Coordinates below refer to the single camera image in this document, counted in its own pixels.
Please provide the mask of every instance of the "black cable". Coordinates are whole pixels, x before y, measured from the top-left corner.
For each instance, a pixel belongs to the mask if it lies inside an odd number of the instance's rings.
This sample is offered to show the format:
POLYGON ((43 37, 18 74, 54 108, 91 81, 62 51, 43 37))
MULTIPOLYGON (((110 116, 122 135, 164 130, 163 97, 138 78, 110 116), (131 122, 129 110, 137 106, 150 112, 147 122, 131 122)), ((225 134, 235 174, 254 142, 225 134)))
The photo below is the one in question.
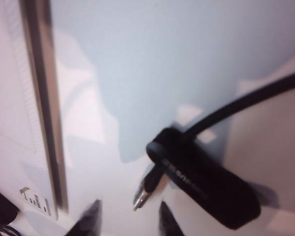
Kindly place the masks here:
MULTIPOLYGON (((198 123, 194 124, 191 128, 185 131, 180 140, 181 144, 185 144, 189 141, 193 141, 196 136, 207 128, 220 122, 221 120, 244 110, 250 106, 253 106, 259 102, 262 102, 268 98, 276 96, 280 93, 295 88, 295 74, 284 77, 281 80, 275 81, 267 86, 264 86, 256 91, 253 91, 231 103, 220 108, 219 110, 211 113, 198 123)), ((146 175, 143 180, 139 192, 135 196, 134 210, 143 206, 144 202, 148 199, 148 196, 157 187, 160 179, 163 176, 163 171, 156 165, 146 175)))
POLYGON ((18 232, 15 228, 7 225, 3 229, 0 230, 1 233, 5 233, 9 236, 22 236, 20 232, 18 232))
POLYGON ((7 225, 5 228, 8 229, 9 231, 13 232, 14 235, 22 236, 20 232, 18 232, 15 228, 13 228, 13 227, 11 227, 9 225, 7 225))
POLYGON ((9 236, 15 236, 13 233, 9 232, 9 231, 6 230, 6 229, 1 229, 0 232, 1 232, 1 233, 4 233, 4 234, 6 234, 6 235, 9 235, 9 236))
POLYGON ((295 88, 295 74, 289 75, 279 81, 275 81, 263 88, 253 91, 244 97, 241 97, 230 104, 220 108, 219 110, 208 115, 198 123, 194 124, 186 132, 184 132, 181 142, 186 143, 194 140, 196 136, 207 128, 220 122, 221 120, 244 110, 247 107, 253 106, 268 98, 276 96, 280 93, 295 88))

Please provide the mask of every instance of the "white wall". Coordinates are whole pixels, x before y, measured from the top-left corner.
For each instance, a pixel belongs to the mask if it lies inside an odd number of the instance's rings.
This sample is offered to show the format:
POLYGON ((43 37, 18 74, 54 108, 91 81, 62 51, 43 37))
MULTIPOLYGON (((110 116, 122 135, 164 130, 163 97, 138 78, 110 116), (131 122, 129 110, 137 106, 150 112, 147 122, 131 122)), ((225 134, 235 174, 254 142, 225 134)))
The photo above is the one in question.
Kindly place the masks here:
POLYGON ((295 90, 202 137, 263 195, 257 220, 228 230, 165 179, 132 211, 145 145, 163 127, 295 72, 295 0, 51 3, 69 203, 61 227, 101 198, 102 235, 157 235, 163 199, 187 236, 295 235, 295 90))

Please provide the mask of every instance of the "white surface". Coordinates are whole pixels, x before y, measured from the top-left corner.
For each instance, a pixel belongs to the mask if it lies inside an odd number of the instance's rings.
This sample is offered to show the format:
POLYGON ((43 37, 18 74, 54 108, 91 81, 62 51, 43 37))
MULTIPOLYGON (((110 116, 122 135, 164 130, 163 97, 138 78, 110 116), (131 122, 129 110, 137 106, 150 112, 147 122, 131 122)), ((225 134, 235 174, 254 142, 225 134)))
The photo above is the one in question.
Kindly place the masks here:
POLYGON ((101 198, 102 235, 157 235, 163 199, 187 236, 295 235, 295 90, 206 139, 269 198, 257 220, 228 230, 172 183, 132 211, 150 163, 145 145, 162 128, 295 71, 295 0, 51 3, 69 213, 57 223, 20 216, 15 226, 62 235, 101 198))
POLYGON ((48 200, 53 186, 18 1, 0 1, 0 192, 23 211, 24 187, 48 200))

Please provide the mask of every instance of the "black cord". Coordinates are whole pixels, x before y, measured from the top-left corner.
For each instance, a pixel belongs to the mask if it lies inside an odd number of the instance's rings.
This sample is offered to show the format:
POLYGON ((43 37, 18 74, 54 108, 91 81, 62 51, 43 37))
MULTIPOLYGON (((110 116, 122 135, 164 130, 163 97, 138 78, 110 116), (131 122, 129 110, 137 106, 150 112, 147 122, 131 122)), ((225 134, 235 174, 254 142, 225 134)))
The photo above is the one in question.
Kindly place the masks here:
POLYGON ((11 226, 9 226, 9 225, 7 225, 5 228, 6 228, 7 230, 13 232, 14 235, 22 236, 20 232, 18 232, 15 228, 13 228, 13 227, 11 227, 11 226))
POLYGON ((0 233, 5 233, 8 236, 22 236, 20 232, 18 232, 15 228, 13 228, 9 225, 7 225, 3 229, 1 229, 0 233))
POLYGON ((268 98, 276 96, 280 93, 295 88, 295 74, 289 75, 279 81, 275 81, 263 88, 253 91, 244 97, 241 97, 230 104, 220 108, 219 110, 208 115, 198 123, 194 124, 191 128, 184 132, 181 142, 187 143, 194 140, 196 136, 207 128, 220 122, 221 120, 244 110, 247 107, 253 106, 268 98))

